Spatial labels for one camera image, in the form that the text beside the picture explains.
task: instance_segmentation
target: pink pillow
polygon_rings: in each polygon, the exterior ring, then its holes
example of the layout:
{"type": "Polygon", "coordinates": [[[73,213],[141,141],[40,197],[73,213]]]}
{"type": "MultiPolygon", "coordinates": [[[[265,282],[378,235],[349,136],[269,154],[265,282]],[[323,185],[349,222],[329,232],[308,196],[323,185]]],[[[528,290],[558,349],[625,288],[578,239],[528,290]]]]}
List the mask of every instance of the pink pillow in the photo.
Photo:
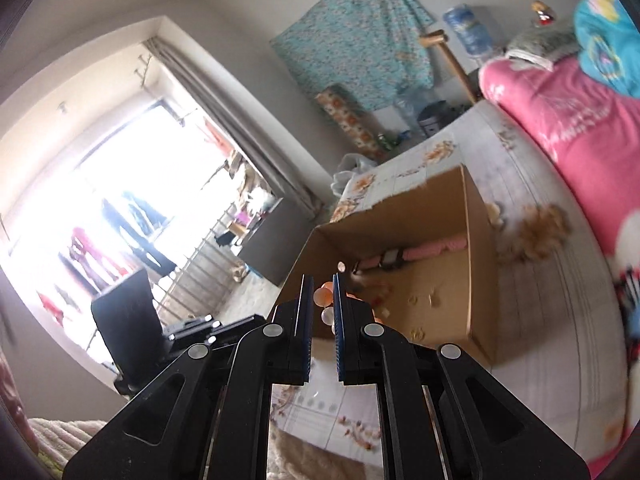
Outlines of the pink pillow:
{"type": "Polygon", "coordinates": [[[33,450],[38,453],[38,440],[33,430],[29,426],[27,416],[24,414],[24,406],[18,395],[18,389],[15,387],[14,376],[11,374],[9,363],[4,357],[4,353],[0,348],[0,399],[4,402],[4,407],[9,416],[14,420],[15,427],[18,429],[22,438],[33,450]]]}

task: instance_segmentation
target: cardboard box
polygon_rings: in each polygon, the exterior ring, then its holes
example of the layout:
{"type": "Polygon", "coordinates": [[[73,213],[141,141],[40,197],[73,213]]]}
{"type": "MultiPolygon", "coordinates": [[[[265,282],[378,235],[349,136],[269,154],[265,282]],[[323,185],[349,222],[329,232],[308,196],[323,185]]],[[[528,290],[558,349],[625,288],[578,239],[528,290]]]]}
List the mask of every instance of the cardboard box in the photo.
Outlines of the cardboard box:
{"type": "MultiPolygon", "coordinates": [[[[383,319],[410,339],[420,329],[418,343],[436,347],[456,343],[481,364],[495,359],[498,327],[498,279],[494,233],[484,201],[466,167],[457,166],[430,178],[420,187],[385,198],[373,208],[317,227],[289,273],[276,304],[293,300],[303,274],[316,286],[330,281],[339,262],[350,269],[364,258],[396,248],[466,234],[465,250],[406,263],[401,269],[367,271],[390,283],[391,295],[376,309],[383,319]],[[429,295],[434,294],[430,305],[429,295]]],[[[377,291],[358,297],[372,300],[377,291]]],[[[333,338],[330,327],[314,317],[314,336],[333,338]]]]}

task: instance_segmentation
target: wooden stick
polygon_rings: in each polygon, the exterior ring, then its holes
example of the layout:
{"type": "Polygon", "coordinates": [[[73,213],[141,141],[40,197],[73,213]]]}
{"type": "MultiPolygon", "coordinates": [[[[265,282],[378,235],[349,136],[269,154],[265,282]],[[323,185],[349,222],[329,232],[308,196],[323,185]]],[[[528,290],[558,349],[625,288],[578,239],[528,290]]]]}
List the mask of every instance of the wooden stick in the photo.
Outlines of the wooden stick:
{"type": "Polygon", "coordinates": [[[465,89],[466,96],[469,98],[472,104],[476,104],[478,102],[478,97],[474,92],[473,85],[466,75],[465,70],[462,68],[462,65],[456,59],[453,52],[447,45],[447,41],[449,38],[445,34],[444,30],[436,30],[431,34],[427,34],[420,38],[420,44],[424,48],[429,48],[432,46],[436,46],[442,53],[442,55],[447,60],[447,64],[449,65],[450,70],[454,73],[454,75],[460,80],[462,86],[465,89]]]}

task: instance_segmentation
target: gray pillow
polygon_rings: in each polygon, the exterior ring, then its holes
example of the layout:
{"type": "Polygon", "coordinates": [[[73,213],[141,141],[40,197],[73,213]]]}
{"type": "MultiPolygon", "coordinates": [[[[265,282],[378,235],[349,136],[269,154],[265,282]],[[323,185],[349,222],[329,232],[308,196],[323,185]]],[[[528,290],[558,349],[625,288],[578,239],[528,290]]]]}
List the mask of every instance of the gray pillow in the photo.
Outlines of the gray pillow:
{"type": "Polygon", "coordinates": [[[574,21],[565,18],[521,32],[507,46],[506,56],[524,59],[552,71],[558,61],[579,51],[574,21]]]}

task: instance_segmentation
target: metal screw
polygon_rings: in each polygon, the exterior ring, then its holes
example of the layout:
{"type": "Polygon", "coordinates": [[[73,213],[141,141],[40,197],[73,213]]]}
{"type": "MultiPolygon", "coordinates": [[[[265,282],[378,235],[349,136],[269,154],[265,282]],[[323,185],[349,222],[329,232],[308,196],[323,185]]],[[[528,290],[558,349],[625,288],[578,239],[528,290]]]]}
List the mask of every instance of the metal screw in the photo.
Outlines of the metal screw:
{"type": "Polygon", "coordinates": [[[209,349],[201,344],[195,344],[187,350],[187,354],[191,359],[202,359],[209,353],[209,349]]]}
{"type": "Polygon", "coordinates": [[[372,337],[379,337],[385,333],[385,328],[377,323],[369,323],[364,327],[364,333],[372,337]]]}
{"type": "Polygon", "coordinates": [[[440,353],[447,359],[457,359],[462,355],[462,350],[460,350],[456,345],[449,344],[444,345],[440,349],[440,353]]]}
{"type": "Polygon", "coordinates": [[[284,329],[277,323],[271,323],[262,329],[262,333],[267,337],[278,337],[284,329]]]}

